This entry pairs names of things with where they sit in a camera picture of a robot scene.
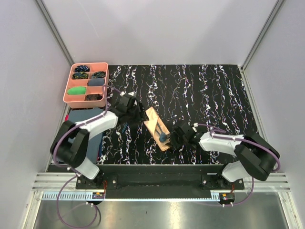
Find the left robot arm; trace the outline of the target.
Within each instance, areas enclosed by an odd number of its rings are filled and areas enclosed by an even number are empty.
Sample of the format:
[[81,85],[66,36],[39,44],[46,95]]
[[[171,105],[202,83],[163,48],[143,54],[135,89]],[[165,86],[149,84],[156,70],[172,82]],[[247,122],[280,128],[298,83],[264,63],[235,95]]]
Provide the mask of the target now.
[[50,148],[53,161],[60,160],[74,172],[85,176],[86,183],[93,189],[102,185],[103,177],[98,174],[98,166],[87,157],[90,140],[118,125],[148,120],[143,104],[136,98],[136,92],[121,93],[120,96],[119,102],[97,116],[76,123],[65,121]]

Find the peach cloth napkin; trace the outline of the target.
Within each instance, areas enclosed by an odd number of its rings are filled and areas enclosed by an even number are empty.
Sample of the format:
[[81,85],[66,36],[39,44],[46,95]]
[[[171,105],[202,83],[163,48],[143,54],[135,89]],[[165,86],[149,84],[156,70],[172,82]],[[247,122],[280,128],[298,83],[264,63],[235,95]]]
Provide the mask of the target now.
[[168,136],[170,134],[169,130],[157,114],[156,110],[153,107],[148,108],[146,111],[146,115],[148,117],[148,121],[144,121],[144,124],[158,147],[161,151],[166,151],[170,147],[168,144],[170,143]]

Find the blue plastic fork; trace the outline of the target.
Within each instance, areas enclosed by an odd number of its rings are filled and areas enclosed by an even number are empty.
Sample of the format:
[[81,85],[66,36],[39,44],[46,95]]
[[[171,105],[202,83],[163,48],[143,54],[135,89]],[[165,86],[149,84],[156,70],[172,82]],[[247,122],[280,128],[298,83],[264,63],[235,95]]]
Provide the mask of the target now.
[[161,126],[157,122],[156,124],[156,133],[159,135],[159,141],[160,142],[165,142],[167,140],[167,134],[162,130]]

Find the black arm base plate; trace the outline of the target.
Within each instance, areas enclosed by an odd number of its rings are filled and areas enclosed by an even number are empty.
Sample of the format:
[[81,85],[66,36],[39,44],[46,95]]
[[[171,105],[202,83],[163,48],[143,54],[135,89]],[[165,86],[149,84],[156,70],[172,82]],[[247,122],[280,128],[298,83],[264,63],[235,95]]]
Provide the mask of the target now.
[[221,177],[222,165],[101,165],[93,180],[81,176],[77,189],[99,189],[105,184],[108,190],[124,187],[200,187],[208,190],[243,190],[242,179],[235,182]]

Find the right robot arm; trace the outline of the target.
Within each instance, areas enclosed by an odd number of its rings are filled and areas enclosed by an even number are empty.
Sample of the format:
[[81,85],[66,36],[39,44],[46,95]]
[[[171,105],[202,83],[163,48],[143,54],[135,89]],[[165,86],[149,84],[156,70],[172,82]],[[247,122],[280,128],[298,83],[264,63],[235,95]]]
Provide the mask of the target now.
[[235,156],[237,161],[224,165],[216,177],[216,183],[222,189],[246,177],[266,181],[270,173],[281,168],[279,153],[258,133],[227,135],[216,126],[182,123],[174,126],[168,139],[169,146],[175,150],[189,145]]

